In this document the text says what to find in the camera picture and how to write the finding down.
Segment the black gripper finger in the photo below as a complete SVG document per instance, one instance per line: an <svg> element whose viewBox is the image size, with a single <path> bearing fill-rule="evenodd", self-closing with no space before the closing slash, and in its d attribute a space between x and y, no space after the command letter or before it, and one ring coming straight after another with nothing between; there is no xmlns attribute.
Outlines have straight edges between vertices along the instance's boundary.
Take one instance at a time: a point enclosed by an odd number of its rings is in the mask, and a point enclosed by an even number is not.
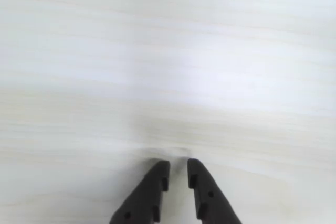
<svg viewBox="0 0 336 224"><path fill-rule="evenodd" d="M209 170L198 159L187 161L188 187L194 190L196 217L202 223L241 224Z"/></svg>
<svg viewBox="0 0 336 224"><path fill-rule="evenodd" d="M114 212L110 223L159 223L163 193L169 189L170 167L169 161L156 162Z"/></svg>

